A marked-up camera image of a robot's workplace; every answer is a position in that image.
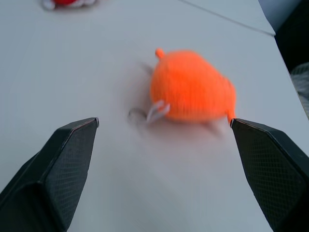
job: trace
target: orange yarn ball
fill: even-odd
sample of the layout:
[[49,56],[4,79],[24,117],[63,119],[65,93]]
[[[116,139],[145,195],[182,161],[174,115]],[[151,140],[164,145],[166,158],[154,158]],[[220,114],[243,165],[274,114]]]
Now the orange yarn ball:
[[174,51],[166,55],[161,49],[151,81],[153,103],[170,104],[167,118],[185,122],[207,122],[227,116],[235,118],[236,91],[203,57],[193,51]]

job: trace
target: knitted stuffed toy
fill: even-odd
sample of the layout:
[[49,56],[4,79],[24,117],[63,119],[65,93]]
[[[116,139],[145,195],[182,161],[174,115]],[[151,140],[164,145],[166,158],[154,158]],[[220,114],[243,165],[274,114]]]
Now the knitted stuffed toy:
[[89,6],[96,2],[96,0],[42,0],[43,7],[47,10],[53,10],[56,6],[81,7]]
[[153,102],[147,122],[165,116],[183,122],[235,118],[236,92],[232,83],[193,51],[161,49],[150,86]]

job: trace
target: orange tuft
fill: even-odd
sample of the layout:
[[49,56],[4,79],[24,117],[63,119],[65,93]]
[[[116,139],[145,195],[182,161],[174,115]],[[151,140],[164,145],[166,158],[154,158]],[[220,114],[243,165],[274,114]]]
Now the orange tuft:
[[158,49],[156,49],[156,51],[155,51],[155,55],[156,55],[159,59],[161,59],[165,54],[164,54],[164,51],[163,51],[161,48],[158,48]]

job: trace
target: red toy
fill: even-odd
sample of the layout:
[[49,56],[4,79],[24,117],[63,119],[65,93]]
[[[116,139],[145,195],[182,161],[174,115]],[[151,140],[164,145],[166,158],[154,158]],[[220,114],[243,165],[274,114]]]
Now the red toy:
[[67,6],[67,7],[81,7],[90,6],[94,4],[96,0],[42,0],[43,7],[47,10],[53,10],[56,6]]

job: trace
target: white table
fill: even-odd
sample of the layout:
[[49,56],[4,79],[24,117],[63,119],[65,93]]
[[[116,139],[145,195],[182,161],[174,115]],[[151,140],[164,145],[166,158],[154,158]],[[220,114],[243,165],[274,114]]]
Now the white table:
[[285,131],[309,154],[309,122],[271,35],[176,0],[55,12],[10,0],[0,19],[0,189],[56,128],[97,116],[70,232],[271,231],[226,121],[221,138],[201,125],[127,121],[131,107],[149,107],[155,49],[188,48],[235,84],[238,117]]

